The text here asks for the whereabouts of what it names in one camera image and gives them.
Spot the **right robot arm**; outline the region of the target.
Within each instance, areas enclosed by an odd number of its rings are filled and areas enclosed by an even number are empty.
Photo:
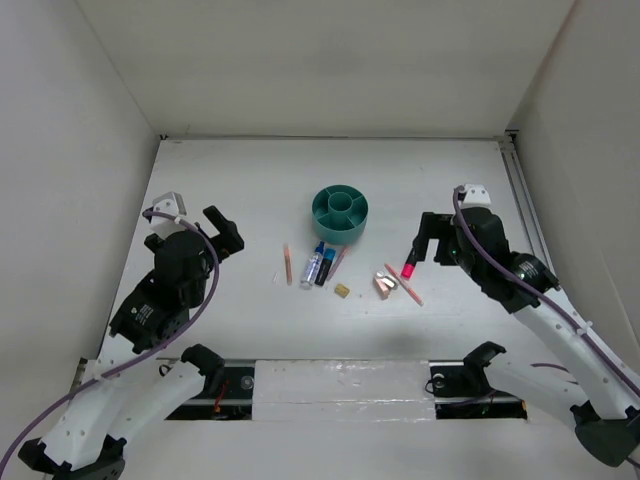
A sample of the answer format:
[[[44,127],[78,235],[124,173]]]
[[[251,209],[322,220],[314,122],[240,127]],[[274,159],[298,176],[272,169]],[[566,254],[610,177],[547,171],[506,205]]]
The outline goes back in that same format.
[[[425,212],[412,251],[457,266],[489,299],[528,328],[574,378],[545,375],[486,341],[462,360],[455,385],[464,395],[494,392],[531,403],[571,429],[596,460],[618,467],[639,448],[639,376],[573,308],[557,277],[537,257],[511,250],[501,219],[482,206],[453,214]]]

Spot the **pink purple pen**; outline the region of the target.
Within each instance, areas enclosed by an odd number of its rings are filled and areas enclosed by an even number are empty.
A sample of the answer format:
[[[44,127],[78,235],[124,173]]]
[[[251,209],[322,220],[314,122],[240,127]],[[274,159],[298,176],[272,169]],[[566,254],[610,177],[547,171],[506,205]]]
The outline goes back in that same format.
[[[334,259],[331,268],[328,272],[328,276],[327,279],[331,280],[332,277],[335,275],[337,269],[339,268],[341,262],[344,260],[346,254],[349,252],[350,250],[350,246],[349,245],[345,245],[342,250],[339,252],[339,254],[336,256],[336,258]]]

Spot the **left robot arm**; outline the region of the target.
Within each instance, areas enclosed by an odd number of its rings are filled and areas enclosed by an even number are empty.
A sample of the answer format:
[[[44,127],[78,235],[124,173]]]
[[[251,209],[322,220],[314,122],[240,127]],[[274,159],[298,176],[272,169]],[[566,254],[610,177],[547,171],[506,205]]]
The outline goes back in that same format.
[[[154,266],[122,302],[108,331],[128,350],[98,358],[89,380],[18,435],[11,450],[29,469],[53,479],[117,479],[128,448],[149,426],[197,395],[225,389],[224,359],[195,344],[145,394],[130,398],[137,387],[134,368],[155,359],[199,319],[217,289],[221,262],[244,248],[236,224],[218,208],[203,214],[216,235],[187,221],[170,201],[144,211],[153,230],[145,245]]]

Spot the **red pink pen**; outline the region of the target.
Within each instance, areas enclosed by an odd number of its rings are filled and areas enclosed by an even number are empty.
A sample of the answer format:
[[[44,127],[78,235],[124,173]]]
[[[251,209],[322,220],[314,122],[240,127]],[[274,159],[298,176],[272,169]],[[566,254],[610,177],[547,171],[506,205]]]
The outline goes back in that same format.
[[[419,305],[423,306],[424,302],[421,297],[415,292],[415,290],[409,285],[409,283],[388,263],[384,264],[386,270],[391,276],[399,283],[399,285],[406,291],[406,293]]]

